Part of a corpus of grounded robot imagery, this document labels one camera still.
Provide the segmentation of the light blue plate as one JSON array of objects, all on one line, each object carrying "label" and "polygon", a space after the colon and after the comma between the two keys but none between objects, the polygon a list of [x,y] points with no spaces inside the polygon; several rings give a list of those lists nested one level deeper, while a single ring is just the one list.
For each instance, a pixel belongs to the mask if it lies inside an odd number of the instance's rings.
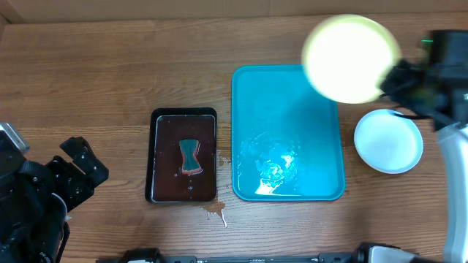
[{"label": "light blue plate", "polygon": [[389,109],[371,111],[358,121],[354,145],[366,164],[386,174],[410,171],[423,155],[419,128]]}]

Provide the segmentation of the yellow plate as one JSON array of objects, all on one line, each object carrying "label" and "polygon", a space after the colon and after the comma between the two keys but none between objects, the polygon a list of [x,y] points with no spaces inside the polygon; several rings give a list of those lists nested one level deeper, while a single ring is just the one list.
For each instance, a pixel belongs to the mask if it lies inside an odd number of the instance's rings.
[{"label": "yellow plate", "polygon": [[360,15],[325,19],[308,35],[301,52],[304,73],[315,91],[345,104],[380,97],[380,85],[401,58],[392,33]]}]

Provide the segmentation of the pink green sponge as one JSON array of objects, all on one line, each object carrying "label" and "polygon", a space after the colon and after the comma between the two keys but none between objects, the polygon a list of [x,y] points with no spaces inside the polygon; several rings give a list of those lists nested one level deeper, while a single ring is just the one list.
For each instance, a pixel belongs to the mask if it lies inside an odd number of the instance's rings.
[{"label": "pink green sponge", "polygon": [[196,175],[203,168],[198,161],[197,154],[200,149],[198,140],[181,140],[179,148],[182,155],[181,173],[184,175]]}]

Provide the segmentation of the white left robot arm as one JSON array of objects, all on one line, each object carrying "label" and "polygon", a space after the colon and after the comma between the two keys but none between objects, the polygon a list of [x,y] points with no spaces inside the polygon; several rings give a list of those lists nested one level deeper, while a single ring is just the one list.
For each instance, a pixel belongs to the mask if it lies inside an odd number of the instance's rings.
[{"label": "white left robot arm", "polygon": [[29,161],[1,134],[1,261],[59,262],[70,235],[68,213],[94,195],[108,168],[82,137],[46,165]]}]

